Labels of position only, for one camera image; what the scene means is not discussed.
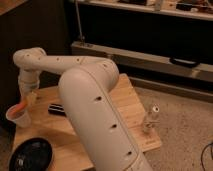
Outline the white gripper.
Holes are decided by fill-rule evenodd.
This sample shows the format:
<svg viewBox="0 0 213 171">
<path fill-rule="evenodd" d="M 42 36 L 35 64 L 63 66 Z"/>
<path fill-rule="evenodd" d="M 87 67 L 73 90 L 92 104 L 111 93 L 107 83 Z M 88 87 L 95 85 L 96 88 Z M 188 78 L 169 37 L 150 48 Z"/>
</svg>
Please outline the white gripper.
<svg viewBox="0 0 213 171">
<path fill-rule="evenodd" d="M 18 76 L 18 85 L 21 94 L 28 94 L 27 103 L 29 106 L 35 104 L 37 100 L 37 94 L 32 92 L 39 88 L 40 85 L 40 71 L 27 71 L 21 69 Z"/>
</svg>

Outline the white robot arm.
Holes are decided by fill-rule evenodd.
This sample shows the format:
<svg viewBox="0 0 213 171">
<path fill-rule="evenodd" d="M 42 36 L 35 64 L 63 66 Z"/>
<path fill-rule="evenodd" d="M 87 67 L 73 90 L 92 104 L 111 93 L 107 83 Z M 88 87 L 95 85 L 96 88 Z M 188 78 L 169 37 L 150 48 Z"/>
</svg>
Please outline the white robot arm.
<svg viewBox="0 0 213 171">
<path fill-rule="evenodd" d="M 95 56 L 49 56 L 41 48 L 18 50 L 23 96 L 39 84 L 42 71 L 60 76 L 61 103 L 96 171 L 153 171 L 109 92 L 119 80 L 114 61 Z"/>
</svg>

